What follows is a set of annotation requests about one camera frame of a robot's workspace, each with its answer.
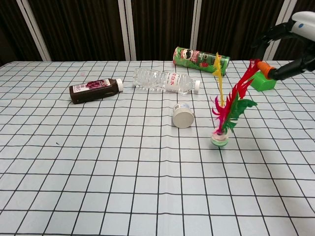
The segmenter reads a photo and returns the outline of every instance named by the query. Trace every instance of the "bottle cap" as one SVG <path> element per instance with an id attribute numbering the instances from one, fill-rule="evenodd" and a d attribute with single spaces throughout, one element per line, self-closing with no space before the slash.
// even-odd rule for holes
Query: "bottle cap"
<path id="1" fill-rule="evenodd" d="M 178 128 L 187 128 L 193 123 L 194 115 L 189 105 L 178 103 L 173 108 L 173 123 Z"/>
<path id="2" fill-rule="evenodd" d="M 121 79 L 117 79 L 117 80 L 116 80 L 116 83 L 117 83 L 117 85 L 118 85 L 118 91 L 119 91 L 119 92 L 123 91 L 123 90 L 124 90 L 124 85 L 123 85 L 122 80 L 121 80 Z"/>
<path id="3" fill-rule="evenodd" d="M 196 80 L 194 92 L 198 93 L 200 88 L 200 80 Z"/>

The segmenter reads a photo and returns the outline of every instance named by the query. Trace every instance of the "plastic water bottle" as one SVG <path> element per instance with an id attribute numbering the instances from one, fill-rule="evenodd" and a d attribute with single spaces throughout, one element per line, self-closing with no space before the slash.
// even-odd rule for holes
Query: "plastic water bottle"
<path id="1" fill-rule="evenodd" d="M 169 71 L 156 71 L 136 68 L 133 83 L 137 87 L 151 90 L 167 90 L 186 94 L 193 90 L 199 91 L 200 80 L 193 80 L 189 75 L 180 75 Z"/>

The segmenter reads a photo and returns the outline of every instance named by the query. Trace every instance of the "dark juice bottle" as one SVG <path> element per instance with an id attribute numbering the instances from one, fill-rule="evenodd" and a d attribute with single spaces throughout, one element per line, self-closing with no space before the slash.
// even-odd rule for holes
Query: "dark juice bottle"
<path id="1" fill-rule="evenodd" d="M 70 97 L 74 104 L 113 96 L 123 91 L 123 89 L 124 86 L 121 79 L 97 80 L 69 87 Z"/>

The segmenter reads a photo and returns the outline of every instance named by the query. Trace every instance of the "plastic bottle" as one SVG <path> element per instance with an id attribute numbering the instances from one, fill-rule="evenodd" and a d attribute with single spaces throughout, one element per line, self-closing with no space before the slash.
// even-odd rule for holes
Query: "plastic bottle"
<path id="1" fill-rule="evenodd" d="M 193 80 L 189 75 L 180 75 L 175 72 L 156 71 L 137 68 L 133 74 L 135 86 L 151 90 L 167 90 L 186 94 L 193 90 L 199 91 L 200 80 Z"/>
<path id="2" fill-rule="evenodd" d="M 69 87 L 69 92 L 72 102 L 78 104 L 113 96 L 123 91 L 123 89 L 124 85 L 121 79 L 105 79 L 80 85 L 72 85 Z"/>

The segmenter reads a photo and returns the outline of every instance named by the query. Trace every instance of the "pringles can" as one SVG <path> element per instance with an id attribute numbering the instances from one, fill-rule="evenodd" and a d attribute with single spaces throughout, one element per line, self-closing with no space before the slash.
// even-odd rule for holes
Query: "pringles can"
<path id="1" fill-rule="evenodd" d="M 221 72 L 225 74 L 230 57 L 220 56 Z M 214 72 L 213 63 L 215 62 L 216 55 L 205 53 L 197 50 L 177 47 L 173 55 L 174 65 L 181 65 L 193 69 L 203 70 L 207 72 Z"/>

